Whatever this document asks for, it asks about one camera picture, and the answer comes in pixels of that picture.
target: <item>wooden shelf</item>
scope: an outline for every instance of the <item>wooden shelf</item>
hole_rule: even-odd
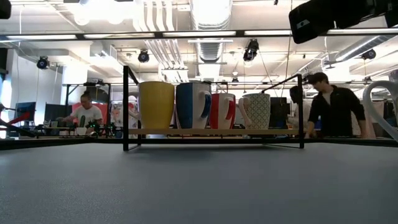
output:
[[[299,131],[293,129],[129,129],[129,134],[268,135],[268,134],[299,134]]]

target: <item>ceiling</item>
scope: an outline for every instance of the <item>ceiling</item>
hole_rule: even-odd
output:
[[[85,26],[79,26],[74,21],[73,12],[68,4],[63,1],[33,1],[33,0],[11,0],[12,17],[7,21],[0,21],[1,34],[41,34],[41,33],[101,33],[101,32],[135,32],[132,25],[132,15],[129,11],[131,2],[125,2],[123,12],[126,19],[118,25],[110,24],[105,19],[92,20]],[[191,30],[192,20],[189,11],[181,10],[189,6],[189,1],[173,0],[173,25],[176,30]],[[233,1],[229,29],[289,29],[288,15],[291,8],[306,1],[282,1],[274,5],[274,1]],[[386,27],[383,17],[377,17],[359,24],[360,28]],[[361,36],[344,37],[318,37],[304,44],[297,45],[289,37],[263,37],[259,38],[259,55],[252,63],[244,65],[243,52],[250,39],[235,38],[232,43],[225,44],[221,62],[226,63],[220,68],[218,80],[231,81],[233,71],[238,72],[238,80],[247,82],[247,85],[230,86],[229,89],[242,91],[243,88],[257,91],[263,86],[250,85],[249,82],[279,82],[299,71],[311,61],[312,70],[321,70],[322,63],[319,57],[325,52],[332,54],[339,52],[355,42],[361,40]],[[21,43],[25,49],[68,49],[79,57],[90,61],[90,45],[92,41],[73,42],[29,42]],[[113,45],[118,51],[118,60],[121,64],[129,65],[139,76],[139,79],[151,80],[157,77],[159,63],[150,55],[147,63],[139,63],[137,56],[140,49],[146,49],[143,40],[104,40],[103,46]],[[195,45],[189,44],[187,39],[178,39],[178,47],[182,53],[184,64],[188,68],[188,77],[194,79],[197,74],[197,55]],[[336,81],[357,80],[361,81],[365,75],[377,73],[378,71],[397,65],[395,51],[398,50],[398,39],[393,38],[374,50],[377,57],[373,60],[364,61],[351,59],[345,63],[336,64],[337,68],[346,67],[350,72],[345,77],[341,76],[340,69],[328,71],[330,77]],[[121,75],[113,73],[101,65],[94,65],[91,77],[100,77],[112,82],[121,82]]]

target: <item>table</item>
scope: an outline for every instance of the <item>table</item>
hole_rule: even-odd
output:
[[[80,144],[0,151],[0,223],[396,223],[398,149]]]

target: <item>fluorescent light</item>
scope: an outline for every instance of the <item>fluorescent light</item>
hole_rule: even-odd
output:
[[[197,39],[197,40],[188,40],[189,44],[197,44],[197,43],[233,43],[234,40],[211,40],[211,39]]]
[[[248,30],[244,31],[244,35],[256,36],[256,35],[290,35],[290,30]]]
[[[206,36],[235,36],[236,31],[193,31],[193,32],[165,32],[164,37],[206,37]]]
[[[398,33],[398,28],[375,28],[375,29],[333,29],[329,30],[329,35],[339,35],[339,34],[396,34]]]
[[[73,40],[76,39],[75,35],[8,35],[10,40]]]
[[[118,38],[146,38],[155,37],[154,33],[133,33],[133,34],[85,34],[86,39],[118,39]]]

